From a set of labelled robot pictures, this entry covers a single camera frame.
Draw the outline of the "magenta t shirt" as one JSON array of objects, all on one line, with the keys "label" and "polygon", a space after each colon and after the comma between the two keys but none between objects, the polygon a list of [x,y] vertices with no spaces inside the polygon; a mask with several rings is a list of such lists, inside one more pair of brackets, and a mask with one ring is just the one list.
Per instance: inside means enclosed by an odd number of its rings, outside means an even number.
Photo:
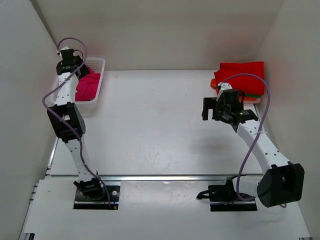
[{"label": "magenta t shirt", "polygon": [[81,78],[76,87],[76,102],[89,102],[96,97],[101,74],[94,72],[90,67],[88,68],[90,69],[90,74]]}]

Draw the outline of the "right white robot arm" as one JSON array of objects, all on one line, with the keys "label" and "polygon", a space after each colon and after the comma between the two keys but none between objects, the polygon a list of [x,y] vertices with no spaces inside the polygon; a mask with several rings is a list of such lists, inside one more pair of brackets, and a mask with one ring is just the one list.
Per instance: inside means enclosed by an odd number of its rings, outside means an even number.
[{"label": "right white robot arm", "polygon": [[228,177],[223,185],[208,186],[206,191],[197,195],[197,199],[210,199],[217,206],[258,199],[267,208],[301,200],[304,168],[299,163],[292,163],[277,149],[251,109],[245,109],[240,100],[228,100],[223,96],[205,97],[201,113],[204,121],[208,120],[209,111],[213,112],[213,120],[230,125],[248,145],[245,158],[254,155],[261,167],[262,178],[243,174],[245,164],[242,163],[238,175]]}]

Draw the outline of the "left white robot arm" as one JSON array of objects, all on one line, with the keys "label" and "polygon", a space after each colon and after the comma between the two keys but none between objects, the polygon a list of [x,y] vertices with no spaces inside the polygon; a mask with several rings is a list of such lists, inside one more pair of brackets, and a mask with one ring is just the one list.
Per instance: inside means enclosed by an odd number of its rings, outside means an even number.
[{"label": "left white robot arm", "polygon": [[72,156],[78,174],[78,180],[73,184],[83,196],[100,201],[107,190],[90,164],[84,143],[86,125],[75,103],[83,66],[81,59],[61,60],[56,66],[57,86],[43,97],[42,103],[56,137],[65,144]]}]

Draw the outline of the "green folded t shirt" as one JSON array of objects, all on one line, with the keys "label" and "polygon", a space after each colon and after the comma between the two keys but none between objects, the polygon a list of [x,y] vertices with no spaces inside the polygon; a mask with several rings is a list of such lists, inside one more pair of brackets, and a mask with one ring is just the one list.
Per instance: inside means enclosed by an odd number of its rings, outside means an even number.
[{"label": "green folded t shirt", "polygon": [[261,98],[261,95],[255,95],[255,94],[248,94],[248,93],[245,93],[245,97],[247,97],[247,98],[255,98],[255,99],[259,99],[259,98]]}]

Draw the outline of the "pink folded t shirt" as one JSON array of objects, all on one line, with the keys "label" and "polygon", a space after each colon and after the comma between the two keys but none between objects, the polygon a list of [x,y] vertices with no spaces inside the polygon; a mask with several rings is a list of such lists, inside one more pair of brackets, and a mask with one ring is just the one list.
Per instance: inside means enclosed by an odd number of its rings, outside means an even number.
[{"label": "pink folded t shirt", "polygon": [[253,104],[259,104],[260,101],[261,101],[261,98],[254,98],[252,102]]}]

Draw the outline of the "white plastic basket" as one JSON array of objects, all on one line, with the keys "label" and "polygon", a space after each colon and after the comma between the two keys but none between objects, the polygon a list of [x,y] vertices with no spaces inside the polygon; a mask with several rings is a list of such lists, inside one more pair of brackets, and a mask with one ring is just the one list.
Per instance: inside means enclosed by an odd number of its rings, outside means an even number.
[{"label": "white plastic basket", "polygon": [[84,118],[94,114],[103,82],[106,61],[103,58],[88,57],[85,66],[89,74],[78,78],[75,74],[56,92],[50,95],[52,104],[72,100]]}]

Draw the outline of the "red folded t shirt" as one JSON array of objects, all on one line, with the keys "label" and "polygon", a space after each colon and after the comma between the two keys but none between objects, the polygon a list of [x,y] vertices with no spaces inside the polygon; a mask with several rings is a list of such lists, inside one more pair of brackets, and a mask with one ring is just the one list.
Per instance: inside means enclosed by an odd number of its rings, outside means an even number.
[{"label": "red folded t shirt", "polygon": [[265,79],[263,61],[247,63],[222,62],[219,70],[214,73],[214,79],[211,80],[210,84],[215,88],[217,84],[233,75],[237,76],[227,80],[233,89],[239,89],[249,95],[264,95],[265,85],[252,76],[255,75],[263,80]]}]

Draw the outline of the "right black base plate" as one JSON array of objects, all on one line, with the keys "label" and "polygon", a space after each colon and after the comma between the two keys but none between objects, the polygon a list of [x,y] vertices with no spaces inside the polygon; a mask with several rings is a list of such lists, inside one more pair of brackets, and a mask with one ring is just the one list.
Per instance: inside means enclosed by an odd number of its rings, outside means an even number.
[{"label": "right black base plate", "polygon": [[211,212],[255,212],[258,210],[255,200],[242,201],[234,190],[233,183],[208,186]]}]

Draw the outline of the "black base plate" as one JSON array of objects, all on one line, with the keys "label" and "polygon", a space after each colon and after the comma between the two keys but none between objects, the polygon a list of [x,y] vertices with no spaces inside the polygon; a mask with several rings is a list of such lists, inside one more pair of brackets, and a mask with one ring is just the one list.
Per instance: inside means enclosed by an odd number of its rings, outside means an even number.
[{"label": "black base plate", "polygon": [[121,183],[105,182],[109,192],[109,198],[105,193],[104,188],[97,196],[89,197],[77,189],[73,201],[73,209],[75,210],[110,210],[116,211],[119,209],[119,200],[121,193]]},{"label": "black base plate", "polygon": [[255,200],[242,201],[234,190],[233,183],[208,186],[211,212],[255,212],[258,210]]}]

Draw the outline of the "aluminium rail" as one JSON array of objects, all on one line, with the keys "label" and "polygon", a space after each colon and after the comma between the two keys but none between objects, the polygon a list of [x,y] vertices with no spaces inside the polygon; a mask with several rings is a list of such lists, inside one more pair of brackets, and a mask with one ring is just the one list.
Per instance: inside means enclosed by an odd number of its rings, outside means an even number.
[{"label": "aluminium rail", "polygon": [[172,181],[224,181],[226,178],[235,177],[235,174],[161,174],[161,175],[102,175],[105,182],[172,182]]}]

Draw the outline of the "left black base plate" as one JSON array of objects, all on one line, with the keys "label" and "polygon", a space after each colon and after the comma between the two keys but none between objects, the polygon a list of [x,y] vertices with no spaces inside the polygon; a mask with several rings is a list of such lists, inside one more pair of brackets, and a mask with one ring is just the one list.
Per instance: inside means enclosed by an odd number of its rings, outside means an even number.
[{"label": "left black base plate", "polygon": [[116,211],[119,209],[119,200],[121,193],[121,183],[105,182],[109,192],[109,198],[105,193],[104,188],[97,196],[89,197],[77,189],[73,201],[73,209],[75,210],[110,210]]}]

